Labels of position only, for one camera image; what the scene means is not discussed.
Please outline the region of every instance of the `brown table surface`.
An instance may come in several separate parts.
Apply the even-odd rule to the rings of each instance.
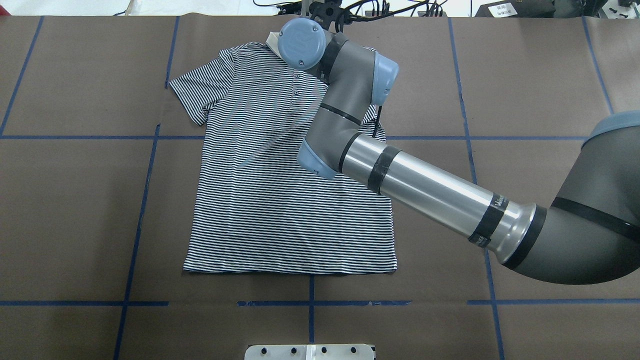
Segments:
[[[528,279],[400,204],[394,274],[183,272],[204,128],[165,81],[287,19],[0,17],[0,359],[242,359],[309,341],[378,359],[640,358],[640,272]],[[638,21],[345,32],[401,66],[391,144],[517,202],[548,206],[593,126],[640,108]]]

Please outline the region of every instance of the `cable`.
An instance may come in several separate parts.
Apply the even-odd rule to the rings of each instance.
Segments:
[[[261,6],[263,8],[269,7],[269,6],[276,6],[276,5],[286,5],[286,4],[293,4],[291,1],[285,1],[283,3],[276,3],[276,4],[258,4],[255,2],[255,0],[253,0],[253,4],[255,6]]]
[[[336,16],[335,18],[335,32],[336,33],[340,33],[342,30],[344,30],[344,14],[345,13],[349,13],[348,11],[353,9],[356,6],[362,5],[362,4],[366,4],[368,2],[370,2],[371,0],[360,0],[360,1],[356,1],[355,3],[347,6],[345,9],[343,9],[338,16]]]
[[[376,4],[378,4],[378,8],[380,7],[380,4],[378,3],[378,0],[369,0],[369,2],[373,3],[375,2]],[[362,5],[364,4],[360,4],[360,6],[358,6],[358,8],[356,9],[356,15],[358,15],[358,12],[360,12],[360,9],[362,8]],[[375,4],[371,5],[371,13],[374,14],[376,12],[376,6]]]
[[[376,115],[376,122],[373,126],[373,134],[371,135],[372,138],[376,137],[376,133],[378,132],[378,126],[380,125],[380,113],[382,112],[382,105],[378,106],[378,114]]]
[[[409,0],[409,1],[412,1],[414,3],[419,3],[420,2],[420,0]],[[418,10],[418,8],[414,8],[413,10],[411,10],[411,15],[409,15],[409,17],[412,17],[416,10]],[[427,3],[427,12],[426,13],[428,13],[428,12],[429,12],[429,3]]]
[[[401,13],[401,12],[405,12],[405,11],[408,11],[408,10],[411,10],[411,9],[415,9],[415,8],[417,8],[419,6],[422,6],[422,5],[428,4],[428,3],[429,3],[429,0],[425,0],[425,1],[421,1],[419,3],[415,3],[415,5],[407,6],[406,8],[403,8],[403,9],[400,9],[400,10],[396,10],[396,11],[393,11],[393,12],[388,12],[385,15],[381,15],[381,16],[377,16],[377,17],[350,17],[349,20],[357,21],[357,22],[358,21],[367,22],[367,21],[374,21],[374,20],[378,20],[378,19],[384,19],[385,17],[390,17],[390,16],[393,16],[393,15],[395,15],[397,13]]]
[[[429,5],[427,4],[427,12],[424,13],[423,16],[429,16],[429,17],[433,17],[434,12],[437,12],[437,7],[438,3],[436,3],[435,1],[433,2],[433,4],[431,5],[431,8],[429,7]]]

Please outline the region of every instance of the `robotic arm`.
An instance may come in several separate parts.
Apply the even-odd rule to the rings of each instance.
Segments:
[[[596,126],[551,207],[521,205],[357,131],[368,106],[385,101],[395,62],[306,18],[285,24],[278,49],[329,84],[298,154],[305,169],[341,172],[534,279],[593,284],[640,267],[640,111]]]

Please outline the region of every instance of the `shirt sleeve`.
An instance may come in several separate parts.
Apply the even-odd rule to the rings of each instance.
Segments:
[[[193,122],[207,122],[207,114],[222,100],[234,79],[234,61],[229,49],[220,51],[208,64],[187,72],[169,82]]]

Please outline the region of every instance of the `black box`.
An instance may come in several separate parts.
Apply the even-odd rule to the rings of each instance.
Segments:
[[[481,5],[475,17],[553,17],[551,0],[510,0]]]

